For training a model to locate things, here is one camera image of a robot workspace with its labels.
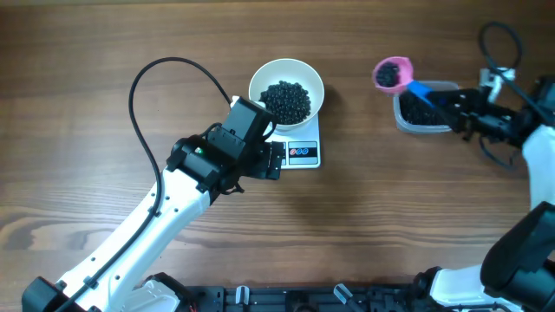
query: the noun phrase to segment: pink scoop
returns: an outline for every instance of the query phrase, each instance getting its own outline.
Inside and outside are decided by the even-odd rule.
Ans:
[[[391,88],[382,87],[375,80],[378,69],[386,62],[392,62],[399,66],[399,83]],[[413,64],[410,62],[408,57],[403,56],[391,56],[387,59],[379,62],[372,72],[372,80],[374,81],[375,87],[387,94],[399,94],[407,89],[407,85],[413,81]]]

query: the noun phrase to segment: white bowl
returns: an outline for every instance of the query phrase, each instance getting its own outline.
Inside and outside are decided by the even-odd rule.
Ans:
[[[323,103],[323,82],[320,75],[309,64],[299,60],[279,59],[266,63],[254,74],[249,86],[249,98],[251,101],[259,101],[260,94],[270,85],[278,84],[279,81],[298,82],[309,92],[310,115],[294,125],[276,125],[276,131],[290,131],[305,125],[318,114]]]

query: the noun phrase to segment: wood grain surface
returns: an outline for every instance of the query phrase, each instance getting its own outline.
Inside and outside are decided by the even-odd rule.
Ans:
[[[189,285],[407,281],[480,263],[529,209],[526,164],[507,172],[476,142],[395,127],[370,73],[409,56],[421,80],[477,84],[480,25],[526,44],[518,84],[555,72],[548,1],[180,3],[0,9],[0,310],[36,276],[55,281],[139,204],[154,177],[127,115],[131,82],[163,56],[199,62],[229,95],[264,63],[293,57],[325,83],[323,165],[277,182],[242,179],[184,229],[148,273]],[[513,47],[496,40],[500,59]],[[136,114],[160,166],[173,143],[225,119],[195,68],[149,71]],[[499,99],[517,107],[508,90]],[[496,149],[508,154],[506,149]]]

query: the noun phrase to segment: clear plastic container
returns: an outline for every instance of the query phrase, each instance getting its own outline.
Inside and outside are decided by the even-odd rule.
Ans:
[[[435,91],[451,91],[458,90],[459,85],[451,81],[419,81],[420,83],[432,88]],[[405,133],[426,134],[426,133],[444,133],[451,131],[449,126],[418,126],[409,124],[402,118],[401,106],[399,104],[399,94],[393,97],[393,111],[397,128]]]

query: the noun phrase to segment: digital scale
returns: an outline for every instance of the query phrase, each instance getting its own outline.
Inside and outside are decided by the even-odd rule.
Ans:
[[[238,96],[232,97],[232,106],[238,98]],[[262,107],[265,106],[263,102],[255,101],[255,103]],[[318,114],[299,128],[283,132],[276,129],[266,140],[266,142],[272,141],[284,143],[285,159],[281,161],[282,169],[310,169],[318,168],[322,164]]]

